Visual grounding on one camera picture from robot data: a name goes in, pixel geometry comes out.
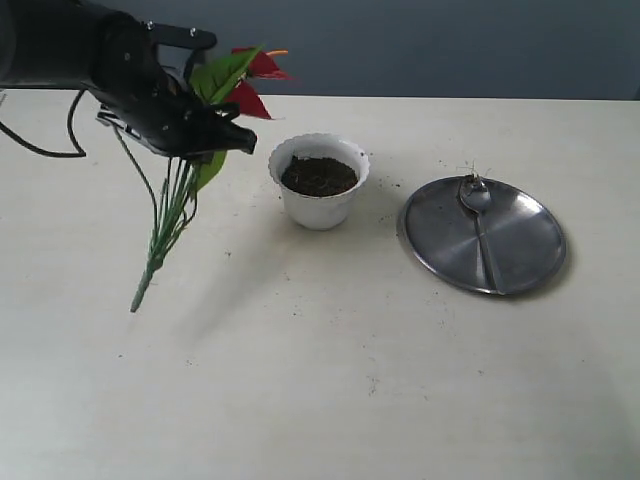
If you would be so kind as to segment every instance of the metal spoon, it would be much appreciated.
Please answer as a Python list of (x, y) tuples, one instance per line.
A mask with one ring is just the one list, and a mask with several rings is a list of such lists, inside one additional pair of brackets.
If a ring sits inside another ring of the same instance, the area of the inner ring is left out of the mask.
[(496, 292), (504, 295), (504, 283), (502, 281), (500, 268), (491, 251), (491, 246), (487, 240), (487, 232), (484, 228), (484, 213), (491, 206), (491, 193), (489, 193), (489, 189), (482, 181), (482, 178), (474, 175), (472, 178), (465, 177), (462, 182), (460, 182), (458, 196), (462, 204), (475, 213), (476, 231), (478, 233), (478, 240), (480, 240), (480, 250), (482, 251), (485, 271), (489, 274), (488, 276)]

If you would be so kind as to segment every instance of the metal plate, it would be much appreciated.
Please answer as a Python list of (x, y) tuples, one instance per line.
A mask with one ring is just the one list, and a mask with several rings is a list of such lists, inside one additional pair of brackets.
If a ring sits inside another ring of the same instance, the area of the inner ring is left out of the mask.
[[(464, 177), (437, 180), (407, 201), (399, 237), (437, 276), (458, 287), (497, 294), (485, 275), (475, 217), (458, 199)], [(502, 273), (505, 294), (539, 287), (558, 272), (566, 240), (553, 215), (517, 188), (483, 178), (492, 206), (484, 215), (487, 239)]]

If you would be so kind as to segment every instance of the white pot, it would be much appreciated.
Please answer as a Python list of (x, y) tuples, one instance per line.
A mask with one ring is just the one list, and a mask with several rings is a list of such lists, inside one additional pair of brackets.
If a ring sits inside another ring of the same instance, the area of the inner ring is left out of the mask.
[[(353, 168), (358, 183), (339, 195), (331, 197), (310, 197), (296, 193), (282, 184), (282, 174), (298, 158), (331, 157)], [(329, 230), (349, 215), (356, 192), (369, 176), (369, 157), (356, 144), (337, 135), (312, 133), (290, 138), (280, 144), (269, 158), (271, 178), (282, 190), (284, 208), (289, 216), (300, 225), (311, 230)]]

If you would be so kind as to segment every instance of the black robotic arm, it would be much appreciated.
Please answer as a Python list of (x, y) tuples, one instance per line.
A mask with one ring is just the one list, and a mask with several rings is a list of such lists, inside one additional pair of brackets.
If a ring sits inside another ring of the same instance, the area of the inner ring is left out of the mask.
[(216, 43), (207, 32), (196, 40), (193, 30), (155, 28), (82, 0), (0, 0), (0, 89), (89, 91), (167, 157), (197, 161), (217, 150), (253, 153), (256, 135), (232, 122), (237, 110), (204, 105), (188, 86), (191, 65), (182, 77), (160, 65), (162, 33), (194, 55), (196, 47)]

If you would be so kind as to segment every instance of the soil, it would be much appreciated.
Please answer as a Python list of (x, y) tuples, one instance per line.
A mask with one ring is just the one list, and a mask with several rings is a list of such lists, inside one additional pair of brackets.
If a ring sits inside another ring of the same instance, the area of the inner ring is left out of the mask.
[(358, 183), (353, 168), (335, 158), (298, 158), (282, 174), (282, 183), (289, 190), (310, 197), (330, 197), (350, 190)]

